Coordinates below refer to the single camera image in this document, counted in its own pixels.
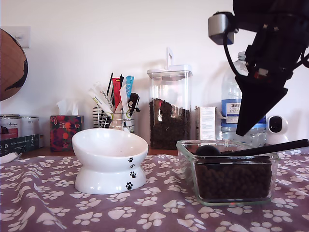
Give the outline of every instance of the floral tissue box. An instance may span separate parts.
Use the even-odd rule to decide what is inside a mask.
[[[84,116],[50,116],[50,150],[72,151],[72,137],[84,128]]]

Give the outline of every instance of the security camera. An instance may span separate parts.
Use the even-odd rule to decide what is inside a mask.
[[[267,144],[281,144],[288,142],[285,133],[288,131],[288,121],[279,115],[267,119]]]

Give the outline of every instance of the electrical outlet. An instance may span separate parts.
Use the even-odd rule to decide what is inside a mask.
[[[30,48],[30,27],[27,26],[1,26],[1,29],[15,38],[22,48]]]

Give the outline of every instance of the dry cat food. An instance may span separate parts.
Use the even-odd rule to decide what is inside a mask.
[[[154,99],[150,108],[150,144],[154,149],[176,149],[179,140],[190,140],[190,111]]]
[[[220,164],[230,160],[217,158],[209,160],[211,164],[206,164],[207,161],[196,164],[200,197],[209,200],[266,198],[272,179],[268,160],[268,156],[260,156],[252,159],[259,163]]]

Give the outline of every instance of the white ceramic cat bowl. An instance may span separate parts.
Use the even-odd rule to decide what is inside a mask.
[[[75,188],[88,194],[114,194],[146,183],[141,163],[148,144],[137,135],[112,129],[88,129],[72,138],[73,150],[82,163]]]

